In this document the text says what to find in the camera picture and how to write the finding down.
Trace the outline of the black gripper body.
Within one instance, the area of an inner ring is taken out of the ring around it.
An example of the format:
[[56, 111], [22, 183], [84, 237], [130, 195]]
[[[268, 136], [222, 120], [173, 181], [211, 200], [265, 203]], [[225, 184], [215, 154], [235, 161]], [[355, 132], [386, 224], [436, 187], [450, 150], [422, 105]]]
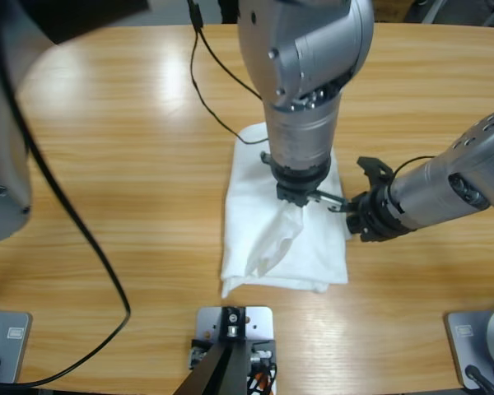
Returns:
[[348, 203], [347, 227], [352, 235], [360, 235], [362, 242], [383, 242], [408, 232], [391, 214], [386, 189], [385, 185], [376, 185]]
[[307, 170], [293, 170], [273, 164], [271, 171], [277, 181], [277, 198], [298, 207], [308, 204], [308, 196], [328, 175], [328, 165], [311, 166]]

